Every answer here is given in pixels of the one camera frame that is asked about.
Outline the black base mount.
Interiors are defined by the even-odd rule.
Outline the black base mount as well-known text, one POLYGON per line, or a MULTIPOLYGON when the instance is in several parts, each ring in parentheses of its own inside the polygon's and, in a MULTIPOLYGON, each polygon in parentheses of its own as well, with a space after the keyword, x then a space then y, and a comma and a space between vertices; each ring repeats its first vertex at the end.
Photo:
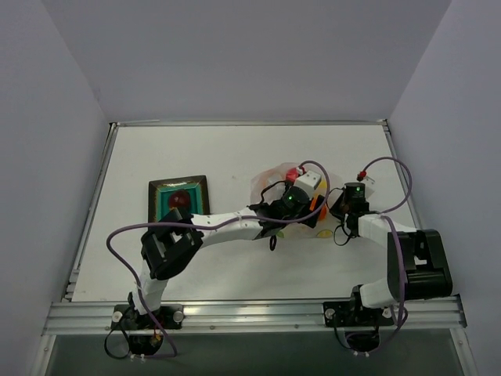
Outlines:
POLYGON ((116 360, 128 357, 138 357, 141 360, 175 358, 178 356, 178 348, 168 331, 180 330, 184 318, 184 307, 179 304, 162 305, 144 315, 139 314, 131 303, 116 305, 103 343, 105 353, 116 360), (110 351, 109 338, 115 333, 124 339, 127 350, 124 355, 110 351))
POLYGON ((381 345, 380 329, 395 323, 391 316, 384 316, 382 309, 367 309, 348 300, 324 302, 323 319, 343 349, 364 356, 381 345))

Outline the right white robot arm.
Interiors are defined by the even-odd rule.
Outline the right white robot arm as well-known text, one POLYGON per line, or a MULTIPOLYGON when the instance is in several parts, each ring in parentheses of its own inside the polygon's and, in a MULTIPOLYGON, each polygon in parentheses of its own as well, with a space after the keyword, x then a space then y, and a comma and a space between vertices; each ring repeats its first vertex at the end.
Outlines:
POLYGON ((367 322, 376 309, 452 294, 452 276, 438 231, 404 226, 386 214, 371 211, 366 185, 361 182, 344 185, 330 214, 340 221, 348 240, 370 240, 386 251, 385 276, 353 289, 355 298, 347 307, 356 323, 367 322))

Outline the aluminium front rail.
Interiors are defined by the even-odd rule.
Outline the aluminium front rail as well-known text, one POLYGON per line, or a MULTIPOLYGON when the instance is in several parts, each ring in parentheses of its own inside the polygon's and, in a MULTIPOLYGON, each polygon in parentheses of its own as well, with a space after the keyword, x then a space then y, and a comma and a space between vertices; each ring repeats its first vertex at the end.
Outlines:
MULTIPOLYGON (((279 333, 382 331, 394 328, 397 309, 384 309, 367 325, 351 317, 349 304, 340 299, 184 301, 167 302, 172 310, 162 326, 170 335, 210 333, 279 333)), ((55 303, 49 310, 45 335, 105 335, 124 307, 118 302, 55 303)), ((467 320, 457 297, 407 302, 403 327, 409 330, 464 328, 467 320)))

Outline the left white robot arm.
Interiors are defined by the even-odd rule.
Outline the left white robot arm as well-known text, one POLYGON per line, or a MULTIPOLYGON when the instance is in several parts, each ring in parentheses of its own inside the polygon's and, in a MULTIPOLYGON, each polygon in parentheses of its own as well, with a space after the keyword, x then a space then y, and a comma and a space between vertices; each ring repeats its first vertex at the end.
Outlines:
POLYGON ((142 235, 142 270, 139 286, 131 293, 130 320, 140 328, 152 327, 158 318, 168 281, 179 275, 195 254, 211 245, 235 240, 268 238, 273 243, 291 224, 316 226, 326 204, 321 194, 307 194, 297 186, 268 204, 251 204, 220 215, 192 215, 173 209, 142 235))

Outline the square teal ceramic plate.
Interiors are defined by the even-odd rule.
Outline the square teal ceramic plate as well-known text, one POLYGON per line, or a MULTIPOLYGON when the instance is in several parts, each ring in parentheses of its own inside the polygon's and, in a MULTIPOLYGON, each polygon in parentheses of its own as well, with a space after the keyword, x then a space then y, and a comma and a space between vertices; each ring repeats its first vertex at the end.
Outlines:
POLYGON ((191 214, 209 215, 207 177, 192 175, 150 181, 148 222, 158 222, 173 208, 184 208, 191 214))

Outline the clear printed plastic bag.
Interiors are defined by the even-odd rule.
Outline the clear printed plastic bag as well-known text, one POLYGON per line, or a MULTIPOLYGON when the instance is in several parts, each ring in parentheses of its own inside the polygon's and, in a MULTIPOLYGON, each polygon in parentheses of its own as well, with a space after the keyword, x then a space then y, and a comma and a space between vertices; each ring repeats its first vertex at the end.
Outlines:
MULTIPOLYGON (((250 202, 257 204, 261 201, 261 192, 268 186, 276 184, 267 192, 263 193, 264 201, 271 204, 275 199, 279 199, 286 190, 285 174, 288 169, 297 167, 298 162, 285 162, 260 172, 250 181, 250 202)), ((335 203, 341 195, 341 188, 344 185, 342 178, 331 171, 327 171, 330 180, 329 197, 327 201, 328 209, 335 203)), ((318 221, 316 227, 310 228, 303 224, 290 224, 281 229, 277 234, 278 240, 299 240, 299 239, 330 239, 333 238, 334 230, 339 225, 339 221, 331 214, 326 214, 325 219, 318 221)))

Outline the bright red fake apple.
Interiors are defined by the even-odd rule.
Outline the bright red fake apple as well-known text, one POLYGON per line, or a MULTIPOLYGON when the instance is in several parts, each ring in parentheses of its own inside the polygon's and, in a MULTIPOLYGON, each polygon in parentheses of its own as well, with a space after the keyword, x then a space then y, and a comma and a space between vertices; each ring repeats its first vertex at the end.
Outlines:
POLYGON ((300 167, 293 167, 287 170, 285 174, 285 181, 289 184, 294 184, 298 177, 302 176, 304 169, 300 167))

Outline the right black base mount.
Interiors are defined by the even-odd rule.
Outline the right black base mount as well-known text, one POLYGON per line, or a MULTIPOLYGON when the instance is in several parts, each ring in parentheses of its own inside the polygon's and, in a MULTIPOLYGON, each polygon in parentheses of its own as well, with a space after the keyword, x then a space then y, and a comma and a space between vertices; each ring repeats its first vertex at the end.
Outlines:
POLYGON ((367 309, 348 300, 324 302, 323 319, 343 349, 364 356, 381 345, 380 329, 395 323, 391 316, 384 316, 382 309, 367 309))

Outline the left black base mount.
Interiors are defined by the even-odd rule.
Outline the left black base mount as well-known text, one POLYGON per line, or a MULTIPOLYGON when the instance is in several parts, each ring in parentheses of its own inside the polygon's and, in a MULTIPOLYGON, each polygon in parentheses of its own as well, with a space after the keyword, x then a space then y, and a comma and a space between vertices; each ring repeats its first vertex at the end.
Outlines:
POLYGON ((116 360, 128 357, 138 357, 141 360, 175 358, 178 356, 178 348, 168 331, 180 330, 184 318, 184 307, 179 304, 162 305, 144 315, 139 314, 131 303, 116 305, 103 343, 105 353, 116 360), (115 333, 124 339, 127 350, 124 355, 110 351, 109 338, 115 333))

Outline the orange fake tangerine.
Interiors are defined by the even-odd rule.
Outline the orange fake tangerine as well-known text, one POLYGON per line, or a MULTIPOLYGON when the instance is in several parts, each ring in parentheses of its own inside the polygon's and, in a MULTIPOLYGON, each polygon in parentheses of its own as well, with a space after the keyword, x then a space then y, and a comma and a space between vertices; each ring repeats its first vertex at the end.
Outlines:
POLYGON ((328 207, 324 203, 325 197, 322 194, 316 194, 314 198, 311 201, 309 210, 311 213, 315 213, 312 217, 311 220, 316 220, 322 222, 327 214, 328 207))

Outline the dark red fake fruit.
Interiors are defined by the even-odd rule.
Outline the dark red fake fruit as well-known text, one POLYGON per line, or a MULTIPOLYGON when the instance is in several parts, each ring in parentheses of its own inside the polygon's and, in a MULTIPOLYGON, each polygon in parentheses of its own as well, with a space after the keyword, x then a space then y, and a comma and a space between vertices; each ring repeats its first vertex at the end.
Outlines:
POLYGON ((188 190, 176 190, 168 198, 169 208, 191 209, 191 196, 188 190))

